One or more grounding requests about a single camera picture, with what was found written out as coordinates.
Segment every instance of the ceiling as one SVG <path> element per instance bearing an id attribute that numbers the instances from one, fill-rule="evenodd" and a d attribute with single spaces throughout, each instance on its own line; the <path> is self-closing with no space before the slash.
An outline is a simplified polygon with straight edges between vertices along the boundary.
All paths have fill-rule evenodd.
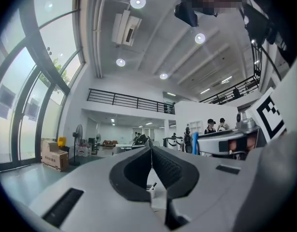
<path id="1" fill-rule="evenodd" d="M 200 100 L 253 74 L 250 40 L 238 11 L 217 17 L 199 14 L 199 27 L 192 28 L 174 16 L 179 0 L 146 0 L 142 9 L 130 7 L 129 1 L 105 0 L 98 56 L 103 74 L 119 74 L 123 68 L 130 75 L 158 79 L 167 73 L 167 82 Z M 115 15 L 127 8 L 131 16 L 142 19 L 132 47 L 111 41 Z M 206 37 L 203 44 L 195 42 L 198 33 Z M 126 61 L 124 67 L 116 65 L 118 58 Z M 230 76 L 229 83 L 217 85 Z"/>
<path id="2" fill-rule="evenodd" d="M 144 128 L 154 128 L 158 129 L 159 127 L 164 126 L 164 120 L 157 118 L 145 118 L 129 115 L 119 115 L 119 114 L 110 114 L 96 111 L 86 110 L 87 116 L 97 123 L 111 125 L 111 118 L 115 120 L 115 126 L 130 126 L 130 127 L 139 127 L 143 126 Z M 176 125 L 175 120 L 169 120 L 169 125 Z"/>

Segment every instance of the glass wall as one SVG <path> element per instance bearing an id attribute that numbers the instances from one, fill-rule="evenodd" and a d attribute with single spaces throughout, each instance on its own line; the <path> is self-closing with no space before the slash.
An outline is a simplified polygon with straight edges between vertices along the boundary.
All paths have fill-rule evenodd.
<path id="1" fill-rule="evenodd" d="M 0 170 L 40 161 L 41 138 L 56 140 L 64 101 L 84 60 L 74 37 L 79 35 L 77 1 L 25 0 L 4 25 Z"/>

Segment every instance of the black slot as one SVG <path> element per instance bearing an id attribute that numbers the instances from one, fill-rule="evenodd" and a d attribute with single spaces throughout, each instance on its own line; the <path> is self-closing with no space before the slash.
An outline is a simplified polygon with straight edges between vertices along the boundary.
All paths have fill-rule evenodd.
<path id="1" fill-rule="evenodd" d="M 59 228 L 83 193 L 81 190 L 69 189 L 43 216 L 43 219 Z"/>
<path id="2" fill-rule="evenodd" d="M 223 165 L 217 166 L 216 169 L 223 171 L 223 172 L 230 173 L 230 174 L 239 174 L 239 172 L 240 172 L 240 170 L 237 168 L 231 168 L 231 167 L 227 167 L 227 166 L 223 166 Z"/>
<path id="3" fill-rule="evenodd" d="M 133 33 L 133 29 L 129 29 L 129 32 L 128 32 L 128 35 L 127 35 L 127 38 L 126 38 L 126 42 L 130 41 L 132 33 Z"/>

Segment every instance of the air conditioner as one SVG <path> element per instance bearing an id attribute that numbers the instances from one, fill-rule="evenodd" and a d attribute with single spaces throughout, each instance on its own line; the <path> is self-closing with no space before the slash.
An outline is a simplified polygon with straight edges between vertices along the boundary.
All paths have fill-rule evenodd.
<path id="1" fill-rule="evenodd" d="M 117 44 L 132 46 L 136 30 L 139 28 L 142 19 L 130 16 L 130 11 L 125 10 L 122 14 L 116 14 L 112 41 Z"/>

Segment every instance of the table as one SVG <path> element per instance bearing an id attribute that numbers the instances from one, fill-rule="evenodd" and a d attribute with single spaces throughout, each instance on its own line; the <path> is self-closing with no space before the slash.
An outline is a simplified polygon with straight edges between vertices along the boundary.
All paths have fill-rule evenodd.
<path id="1" fill-rule="evenodd" d="M 127 148 L 130 148 L 132 147 L 132 144 L 116 144 L 115 145 L 116 147 L 121 147 L 123 149 L 127 149 Z"/>

